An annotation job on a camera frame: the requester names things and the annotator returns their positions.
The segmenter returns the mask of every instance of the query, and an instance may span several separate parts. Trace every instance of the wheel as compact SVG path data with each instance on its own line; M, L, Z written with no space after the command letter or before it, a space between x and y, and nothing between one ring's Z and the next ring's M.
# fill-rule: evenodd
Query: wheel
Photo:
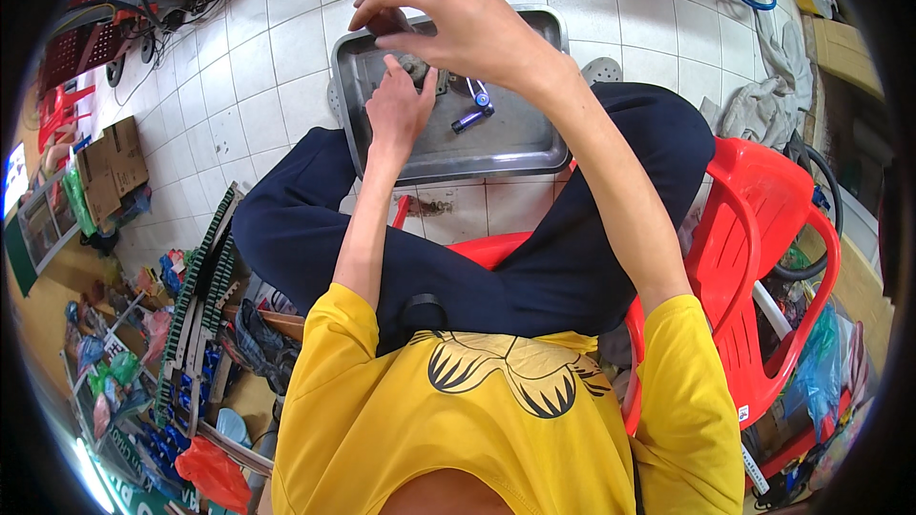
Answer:
M125 58L127 58L127 54L121 54L120 58L105 65L105 77L108 78L108 86L117 87L121 82L121 74L124 74Z
M140 44L140 60L143 63L150 63L153 61L153 54L156 53L156 43L153 41L153 37L149 34L143 36L143 42Z

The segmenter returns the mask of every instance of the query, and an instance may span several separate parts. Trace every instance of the gray cloth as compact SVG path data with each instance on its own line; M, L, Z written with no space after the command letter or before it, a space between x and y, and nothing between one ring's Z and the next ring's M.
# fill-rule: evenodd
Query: gray cloth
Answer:
M770 76L742 87L723 113L704 97L700 106L706 122L721 138L742 138L781 151L811 107L813 74L804 53L801 29L795 21L782 28L776 39L772 17L756 11L763 65Z

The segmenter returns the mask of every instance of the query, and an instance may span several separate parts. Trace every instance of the person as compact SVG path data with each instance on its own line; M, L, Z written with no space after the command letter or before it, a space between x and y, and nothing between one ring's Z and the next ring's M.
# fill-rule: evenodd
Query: person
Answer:
M238 249L305 319L273 470L277 513L738 513L739 421L684 272L679 225L712 159L703 118L645 84L590 88L504 0L357 0L350 29L410 6L435 37L381 36L515 91L578 161L494 270L386 227L434 104L386 56L354 212L344 132L314 128L236 210ZM638 293L635 437L585 354Z

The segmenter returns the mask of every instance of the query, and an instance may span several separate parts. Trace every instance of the blue tool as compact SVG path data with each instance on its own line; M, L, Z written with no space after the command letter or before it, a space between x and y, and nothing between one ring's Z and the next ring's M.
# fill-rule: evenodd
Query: blue tool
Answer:
M493 108L493 103L490 101L490 95L487 92L487 88L484 87L484 83L480 80L475 80L477 86L480 86L480 91L476 94L474 93L474 85L471 83L471 78L465 77L467 80L467 90L474 96L474 103L480 108L471 112L470 114L464 116L461 120L452 122L452 131L455 133L461 133L474 125L475 121L480 120L481 118L489 118L492 116L496 109Z

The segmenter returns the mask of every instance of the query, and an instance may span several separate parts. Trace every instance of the white tile floor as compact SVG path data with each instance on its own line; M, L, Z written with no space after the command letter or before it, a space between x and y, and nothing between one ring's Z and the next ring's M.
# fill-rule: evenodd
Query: white tile floor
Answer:
M609 55L625 80L669 87L697 107L703 97L727 103L766 77L751 11L738 0L508 1L559 10L579 65ZM152 211L125 227L117 247L128 271L155 264L169 247L197 245L229 183L249 189L309 128L336 127L325 89L352 2L229 0L204 24L182 29L148 79L149 66L132 51L116 98L96 72L94 123L136 116L154 190ZM800 19L792 0L779 6L770 13L778 25ZM391 216L396 199L409 194L436 213L409 216L406 230L439 243L531 230L567 177L399 188ZM343 211L353 209L358 188Z

